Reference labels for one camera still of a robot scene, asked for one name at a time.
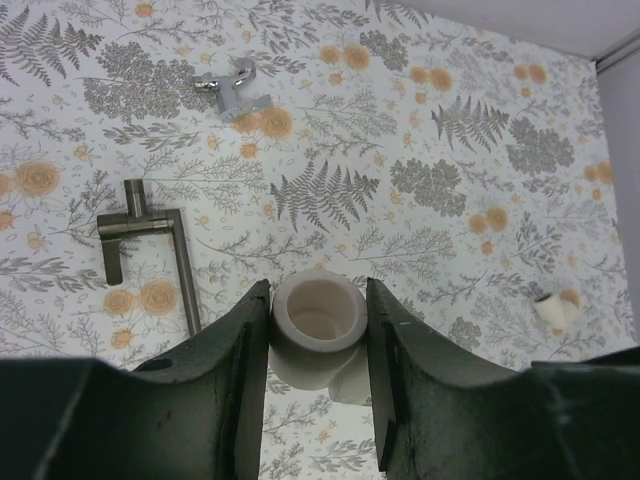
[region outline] small white pvc fitting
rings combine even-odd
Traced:
[[[533,308],[540,318],[557,330],[566,330],[580,313],[577,306],[560,295],[545,293],[533,301]]]
[[[341,275],[306,270],[290,276],[276,289],[273,317],[269,364],[292,387],[328,387],[363,347],[367,305]]]

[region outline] orange flower print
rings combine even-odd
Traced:
[[[80,145],[73,151],[73,156],[79,158],[83,162],[88,162],[91,160],[91,151],[86,145]]]
[[[327,65],[335,65],[340,61],[340,50],[335,47],[322,47],[320,49],[320,60]]]
[[[496,232],[502,232],[509,225],[509,215],[502,207],[491,207],[487,210],[487,221]]]
[[[538,85],[547,83],[547,71],[542,65],[536,64],[529,66],[529,75],[531,75],[531,80]]]
[[[248,113],[236,118],[233,123],[233,129],[239,133],[252,133],[258,129],[260,125],[260,116],[256,113]]]
[[[451,74],[444,68],[434,68],[431,70],[431,83],[436,90],[448,92],[453,87]]]
[[[584,178],[586,178],[589,182],[595,182],[598,180],[598,171],[596,167],[589,165],[588,167],[584,167]]]
[[[387,161],[387,157],[380,154],[380,152],[376,152],[373,155],[373,163],[375,163],[378,167],[384,167],[384,162]]]
[[[15,217],[8,210],[0,211],[0,232],[13,228]]]
[[[126,290],[111,290],[104,297],[102,308],[110,315],[124,315],[135,305],[135,298]]]
[[[413,67],[409,72],[409,77],[418,85],[424,85],[425,83],[429,83],[430,76],[429,72],[427,72],[422,67]]]
[[[329,75],[329,83],[334,86],[340,86],[344,82],[344,78],[342,78],[342,73],[332,73]]]
[[[116,350],[130,347],[133,337],[134,335],[129,328],[116,330],[113,332],[113,335],[111,335],[111,346]]]
[[[344,49],[344,62],[353,70],[366,70],[369,66],[369,51],[362,45],[349,45]]]
[[[413,152],[413,145],[416,143],[415,140],[411,140],[411,133],[407,132],[402,137],[402,143],[404,143],[404,148],[408,148]]]
[[[289,112],[280,107],[271,107],[262,112],[260,129],[270,138],[285,138],[291,132],[293,120]]]
[[[493,253],[493,245],[491,245],[490,241],[486,241],[482,244],[481,250],[484,255],[491,255]]]
[[[40,235],[38,232],[30,232],[27,235],[27,242],[29,244],[29,248],[32,250],[38,250],[43,245],[44,237]]]
[[[153,6],[150,3],[139,3],[135,12],[140,18],[150,17],[153,15]]]
[[[256,158],[259,150],[255,143],[246,143],[240,147],[240,155],[244,158]]]
[[[600,162],[596,167],[598,178],[605,185],[613,185],[613,174],[611,173],[611,164],[609,162]]]
[[[220,148],[220,145],[222,145],[223,143],[224,140],[216,137],[215,135],[209,135],[207,137],[207,147],[209,147],[211,150],[218,150]]]
[[[404,97],[404,94],[407,93],[407,88],[404,86],[404,82],[399,78],[393,82],[393,89],[400,94],[400,97]]]
[[[249,43],[254,36],[255,35],[249,30],[242,31],[242,39],[244,40],[244,43]]]
[[[9,175],[0,173],[0,197],[13,190],[13,182]]]
[[[176,303],[176,289],[166,280],[153,280],[140,290],[140,306],[150,315],[166,315]]]
[[[413,128],[418,128],[420,126],[420,124],[422,123],[422,120],[420,120],[418,118],[418,111],[414,110],[413,112],[411,112],[409,114],[409,124],[413,127]]]
[[[18,189],[30,196],[41,197],[53,192],[60,181],[60,174],[46,161],[25,163],[16,172]]]
[[[480,235],[487,229],[487,219],[482,215],[473,215],[469,219],[469,230],[476,235]]]
[[[262,206],[262,213],[264,214],[265,217],[273,219],[273,217],[276,214],[276,210],[275,208],[273,208],[273,203],[272,202],[265,203]]]
[[[513,74],[518,80],[526,80],[529,78],[529,70],[524,65],[516,65],[513,67]]]
[[[402,205],[402,195],[400,195],[395,189],[391,190],[389,198],[391,199],[391,203],[394,205]]]
[[[565,288],[560,292],[560,298],[566,302],[573,303],[577,308],[580,308],[580,294],[573,288]]]

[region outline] metal rod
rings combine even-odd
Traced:
[[[140,218],[147,212],[147,198],[144,194],[144,183],[141,179],[125,180],[124,192],[127,197],[129,216]]]
[[[187,241],[184,235],[180,210],[173,210],[168,213],[171,215],[170,220],[173,221],[171,232],[173,234],[173,246],[176,249],[176,263],[178,264],[180,290],[182,290],[182,301],[187,317],[187,326],[189,327],[189,335],[193,336],[200,332],[202,326],[200,325],[196,288],[193,283],[193,274],[191,273],[189,250],[187,249]]]

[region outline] gray leaf print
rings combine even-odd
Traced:
[[[569,191],[570,184],[562,182],[558,177],[548,175],[544,178],[532,178],[522,182],[522,186],[531,193],[542,192],[547,198],[564,195]]]
[[[358,238],[355,248],[358,255],[350,261],[369,262],[376,277],[415,273],[429,283],[439,278],[438,261],[456,256],[449,232],[430,227],[389,238],[385,238],[378,227],[370,227]]]
[[[284,395],[291,391],[291,387],[289,384],[280,380],[276,374],[273,373],[273,370],[269,368],[267,370],[267,390],[276,395]]]
[[[460,183],[458,169],[440,160],[434,166],[423,165],[412,158],[403,165],[400,160],[391,167],[391,183],[402,193],[413,193],[418,205],[431,207],[441,216],[460,216],[467,196],[455,191]]]
[[[505,50],[498,50],[493,42],[489,40],[479,40],[474,37],[466,37],[462,40],[462,45],[471,47],[476,56],[494,62],[513,62],[513,59]]]
[[[470,183],[479,183],[485,190],[500,190],[503,192],[513,192],[513,182],[502,182],[497,174],[489,172],[488,169],[477,170],[476,165],[478,162],[462,162],[456,160],[451,156],[453,163],[458,165],[462,174],[469,180]]]
[[[156,185],[161,199],[195,201],[204,198],[225,214],[239,211],[243,191],[260,193],[267,189],[260,164],[243,162],[236,155],[209,155],[209,158],[185,161],[165,149],[149,156],[141,167],[142,178]],[[167,167],[173,167],[170,174]],[[161,171],[168,175],[159,176]]]
[[[376,147],[384,148],[383,145],[368,141],[362,135],[352,133],[351,137],[346,135],[334,134],[333,140],[316,140],[311,147],[304,151],[304,156],[309,160],[315,160],[320,154],[326,157],[333,157],[337,153],[341,153],[345,157],[349,155],[351,150],[356,150],[358,156],[362,158],[365,153]]]
[[[33,349],[43,355],[68,355],[64,334],[49,315],[32,317],[24,302],[0,290],[0,354],[24,356]]]
[[[369,179],[354,171],[353,181],[349,169],[345,169],[344,176],[338,165],[328,178],[329,162],[315,173],[313,162],[307,164],[304,173],[292,181],[282,175],[280,188],[271,184],[271,195],[276,197],[278,205],[278,219],[285,209],[289,210],[289,217],[294,230],[298,231],[298,213],[306,215],[313,225],[329,231],[322,223],[320,214],[325,214],[330,220],[351,229],[347,215],[360,221],[358,206],[368,211],[367,198],[373,199],[380,180]]]
[[[482,330],[472,322],[466,322],[462,317],[456,318],[453,322],[447,337],[456,342],[465,350],[472,351],[480,346],[478,339],[482,336]]]
[[[544,233],[531,220],[531,213],[525,212],[520,229],[516,233],[518,252],[512,258],[518,257],[525,265],[535,266],[541,272],[553,273],[555,269],[554,256],[560,251],[562,234],[555,227],[547,226]]]
[[[265,480],[298,478],[298,475],[302,472],[298,457],[302,452],[304,452],[304,447],[298,442],[294,443],[291,448],[283,450],[276,458],[273,458],[271,463],[262,463],[258,477]]]
[[[49,27],[46,15],[27,28],[29,7],[12,20],[7,18],[8,7],[0,5],[0,77],[18,86],[18,82],[7,69],[7,62],[18,66],[20,70],[42,80],[47,87],[51,86],[50,71],[67,78],[62,59],[69,60],[76,70],[80,69],[78,54],[89,57],[89,50],[95,50],[102,41],[100,35],[87,35],[84,30],[76,30],[69,23],[64,31],[60,22],[55,19]]]
[[[346,100],[340,95],[322,93],[314,97],[312,107],[298,107],[304,111],[304,121],[322,136],[343,129],[372,137],[395,134],[397,120],[385,112],[378,112],[376,96],[371,90],[361,90]]]
[[[567,202],[558,195],[547,203],[544,218],[553,220],[563,232],[581,230],[587,237],[596,240],[608,216],[607,207],[601,202],[591,199]]]
[[[356,444],[353,440],[333,442],[327,447],[324,455],[309,455],[312,459],[311,467],[320,472],[337,472],[339,468],[346,468],[352,472],[359,472],[372,453],[375,455],[376,445],[372,438]]]
[[[520,172],[531,176],[554,173],[558,165],[568,167],[575,161],[568,138],[561,140],[558,133],[549,128],[536,130],[527,117],[513,120],[510,132],[518,143],[507,145],[509,161]]]
[[[109,184],[108,176],[107,172],[96,170],[91,180],[84,183],[77,198],[69,201],[66,228],[54,230],[48,235],[68,235],[78,245],[95,248],[98,242],[97,216],[124,209],[116,200],[116,190]],[[136,247],[127,242],[126,249],[135,251]]]
[[[130,123],[132,117],[147,115],[175,118],[181,107],[198,112],[211,107],[209,96],[196,93],[189,83],[195,69],[186,60],[154,63],[138,43],[130,42],[110,43],[98,63],[107,76],[83,79],[84,98],[96,114]]]
[[[498,138],[502,140],[502,131],[507,128],[509,114],[502,113],[495,108],[489,108],[478,100],[475,107],[472,106],[471,97],[462,106],[460,95],[449,108],[444,110],[442,105],[439,113],[431,112],[431,118],[438,126],[438,138],[444,133],[449,141],[449,146],[453,150],[453,138],[472,152],[475,152],[471,145],[471,140],[480,144],[491,152],[491,143],[498,145]]]
[[[316,424],[318,418],[324,417],[331,408],[331,399],[325,395],[318,395],[313,403],[303,409],[298,402],[287,405],[284,412],[277,406],[269,405],[266,409],[262,433],[276,444],[286,443],[283,432],[284,427],[309,427]]]
[[[23,138],[30,138],[31,135],[42,135],[58,142],[67,140],[70,142],[80,142],[84,140],[85,133],[78,127],[59,128],[56,121],[51,118],[38,119],[35,110],[28,108],[22,112],[6,110],[13,99],[0,98],[0,128],[13,126],[16,133]]]
[[[308,48],[320,41],[311,22],[298,24],[293,20],[293,0],[260,0],[251,8],[240,8],[248,14],[249,23],[258,32],[263,45],[275,54],[284,53],[292,46]]]
[[[484,273],[479,277],[471,277],[464,274],[460,275],[460,279],[462,283],[455,284],[451,280],[447,282],[445,287],[438,287],[436,292],[428,292],[426,290],[420,290],[418,292],[418,300],[421,302],[431,302],[434,303],[442,300],[443,298],[448,298],[451,302],[451,305],[454,305],[458,300],[458,297],[462,297],[465,300],[469,300],[471,295],[473,294],[476,286],[484,278],[487,274],[485,270]]]
[[[97,290],[107,284],[95,270],[80,269],[68,274],[69,267],[59,257],[32,262],[26,257],[0,259],[0,277],[10,278],[9,286],[20,292],[45,293],[52,288],[63,292]]]
[[[228,255],[234,266],[239,266],[245,272],[258,273],[260,262],[264,262],[270,270],[284,270],[283,257],[309,258],[312,252],[316,252],[327,244],[327,238],[320,232],[314,232],[307,238],[296,241],[295,235],[287,235],[281,242],[274,235],[267,238],[260,245],[251,247],[251,232],[247,231],[233,242],[225,242],[219,247],[208,245],[201,240],[198,242],[218,254]],[[197,270],[198,275],[208,276],[211,281],[218,275],[220,269],[225,268],[225,263],[210,262],[208,267]]]
[[[235,12],[232,8],[220,6],[216,0],[196,0],[194,2],[194,7],[200,11],[200,13],[209,13],[208,15],[198,16],[196,22],[206,25],[212,30],[223,30],[225,19],[232,19],[235,17]]]
[[[375,57],[382,57],[385,66],[394,72],[401,72],[409,65],[407,48],[398,38],[387,40],[387,36],[380,30],[360,34],[360,43],[367,47]]]
[[[535,298],[542,294],[542,288],[535,281],[525,283],[520,274],[494,273],[487,278],[487,287],[495,287],[503,297],[516,297],[522,295],[525,298]]]
[[[93,322],[87,317],[80,317],[77,321],[67,324],[69,338],[80,341],[82,348],[88,355],[96,356],[104,343],[100,340],[100,334],[95,329]]]
[[[408,39],[408,42],[414,47],[417,45],[426,46],[430,52],[433,52],[435,49],[445,52],[455,45],[454,41],[457,40],[460,35],[462,35],[461,32],[447,33],[438,30],[437,32],[426,32],[424,35],[419,33]]]
[[[256,68],[264,73],[267,77],[275,77],[281,71],[296,74],[307,68],[307,64],[299,60],[293,60],[284,55],[271,55],[268,52],[260,52],[256,50],[246,50],[244,57],[250,57],[255,63]],[[232,57],[232,63],[237,63],[240,57]]]
[[[134,141],[150,152],[165,147],[184,148],[195,145],[200,132],[185,132],[177,123],[152,123],[150,127],[129,124],[122,128],[104,129],[104,136],[118,145],[130,145]]]
[[[478,294],[471,315],[486,326],[488,333],[484,341],[491,347],[510,345],[528,354],[540,347],[549,348],[547,325],[537,316],[531,321],[521,312],[513,312],[500,297]]]
[[[304,7],[303,13],[317,23],[328,23],[337,28],[344,28],[347,25],[364,27],[369,23],[369,17],[358,15],[353,10],[340,10],[335,5],[319,3],[314,8]]]
[[[418,28],[422,28],[423,23],[429,23],[429,15],[402,3],[396,3],[391,0],[365,0],[364,8],[366,10],[369,10],[372,5],[380,22],[382,22],[381,14],[384,11],[392,20],[402,26],[404,26],[404,23],[400,20],[401,15],[416,24]]]

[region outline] floral wallpaper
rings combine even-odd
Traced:
[[[635,344],[593,65],[385,0],[0,5],[0,352],[133,368],[187,337],[167,236],[107,288],[96,216],[181,208],[204,323],[254,281],[383,279],[510,368]],[[233,124],[190,77],[252,57]],[[561,291],[567,331],[531,299]],[[374,479],[371,411],[269,373],[263,479]]]

